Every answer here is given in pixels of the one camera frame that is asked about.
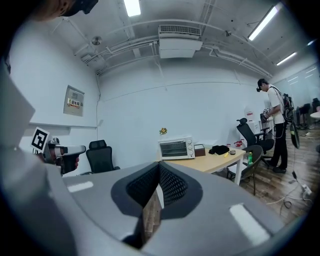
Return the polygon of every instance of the white t-shirt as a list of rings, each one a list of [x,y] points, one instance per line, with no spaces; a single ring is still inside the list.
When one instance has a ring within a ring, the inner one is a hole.
[[[285,122],[285,119],[282,115],[284,113],[284,101],[281,94],[276,89],[270,88],[271,86],[275,87],[274,85],[269,84],[268,97],[271,103],[271,107],[275,108],[276,106],[280,105],[280,111],[272,115],[273,120],[276,125],[283,124]]]

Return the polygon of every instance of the hand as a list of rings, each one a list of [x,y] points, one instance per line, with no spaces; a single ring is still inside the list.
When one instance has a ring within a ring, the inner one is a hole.
[[[60,148],[60,152],[61,152],[61,154],[63,155],[63,153],[64,153],[64,149],[61,147]],[[56,158],[56,153],[55,153],[55,150],[54,149],[50,149],[50,155],[51,155],[51,158],[52,158],[52,160],[54,161],[54,163],[57,165],[57,166],[61,166],[61,158]],[[41,159],[41,161],[42,162],[45,162],[45,159],[44,159],[44,157],[43,157],[43,155],[41,154],[41,153],[39,153],[39,154],[37,154],[37,156]],[[75,159],[75,163],[74,163],[74,166],[75,166],[75,169],[77,169],[78,168],[78,162],[79,162],[79,157],[77,157],[76,159]]]

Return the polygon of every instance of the power strip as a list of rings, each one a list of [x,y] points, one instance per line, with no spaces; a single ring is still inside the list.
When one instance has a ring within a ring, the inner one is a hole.
[[[304,190],[303,195],[310,196],[312,194],[311,189],[306,184],[303,184],[302,187],[303,187],[303,190]]]

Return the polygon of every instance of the office chair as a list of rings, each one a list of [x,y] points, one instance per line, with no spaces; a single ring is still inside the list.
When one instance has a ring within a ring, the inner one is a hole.
[[[271,150],[274,147],[275,140],[272,138],[260,140],[260,136],[264,135],[264,132],[254,134],[250,129],[249,125],[247,124],[246,118],[241,118],[237,120],[240,124],[236,127],[238,131],[242,134],[247,142],[247,146],[259,145],[263,149],[263,154],[266,154],[267,151]],[[262,156],[261,160],[266,164],[267,168],[269,169],[270,165],[266,161],[266,159],[272,158],[271,156]]]
[[[309,128],[308,118],[309,118],[309,110],[311,108],[310,103],[304,104],[302,107],[299,108],[299,125],[298,129],[305,130]],[[302,116],[303,123],[300,123],[300,117]]]
[[[253,145],[248,146],[243,149],[245,152],[249,153],[252,152],[252,164],[248,166],[248,163],[243,162],[242,167],[243,168],[241,172],[241,180],[247,179],[250,177],[253,177],[253,195],[256,195],[256,181],[255,181],[255,170],[257,166],[259,165],[259,162],[262,158],[263,154],[263,148],[259,145]],[[229,165],[226,168],[226,178],[229,180],[233,180],[236,177],[236,163],[233,163],[232,165]]]
[[[313,113],[314,112],[317,112],[317,107],[320,107],[320,101],[318,100],[318,98],[314,98],[312,100],[312,110],[313,110]]]
[[[112,147],[107,146],[104,139],[91,141],[89,149],[85,152],[93,174],[120,170],[112,163]]]

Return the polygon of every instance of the black bag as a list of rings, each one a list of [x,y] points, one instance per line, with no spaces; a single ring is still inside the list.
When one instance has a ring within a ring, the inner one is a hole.
[[[294,119],[294,104],[287,94],[282,94],[276,87],[270,86],[270,88],[275,89],[282,97],[283,100],[283,118],[287,122],[291,123]]]
[[[214,153],[216,153],[217,155],[223,155],[227,152],[229,152],[229,148],[225,145],[221,145],[221,146],[213,146],[210,150],[209,150],[209,154],[213,155]]]

